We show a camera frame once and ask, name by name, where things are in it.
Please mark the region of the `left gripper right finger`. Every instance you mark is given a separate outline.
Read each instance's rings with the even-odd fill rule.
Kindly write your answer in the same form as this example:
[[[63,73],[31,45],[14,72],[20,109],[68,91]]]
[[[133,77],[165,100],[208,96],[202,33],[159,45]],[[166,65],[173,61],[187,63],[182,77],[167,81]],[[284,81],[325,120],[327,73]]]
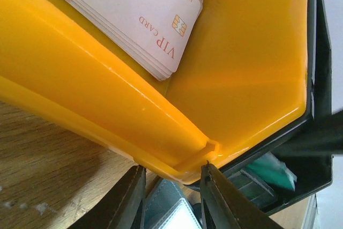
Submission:
[[[202,166],[200,197],[203,228],[281,228],[211,163]]]

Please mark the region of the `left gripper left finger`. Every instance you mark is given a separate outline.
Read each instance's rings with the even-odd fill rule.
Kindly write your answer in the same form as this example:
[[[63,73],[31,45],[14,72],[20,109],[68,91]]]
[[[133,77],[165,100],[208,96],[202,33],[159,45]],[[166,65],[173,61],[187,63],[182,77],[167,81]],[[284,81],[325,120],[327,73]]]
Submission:
[[[132,166],[104,197],[69,228],[143,228],[146,169]]]

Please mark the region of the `blue card holder wallet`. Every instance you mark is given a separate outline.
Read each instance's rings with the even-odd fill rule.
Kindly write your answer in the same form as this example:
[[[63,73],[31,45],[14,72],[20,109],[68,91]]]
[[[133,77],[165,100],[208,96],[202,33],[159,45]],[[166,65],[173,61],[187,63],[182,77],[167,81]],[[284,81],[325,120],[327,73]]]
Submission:
[[[145,205],[144,228],[201,228],[191,204],[175,183],[159,179]]]

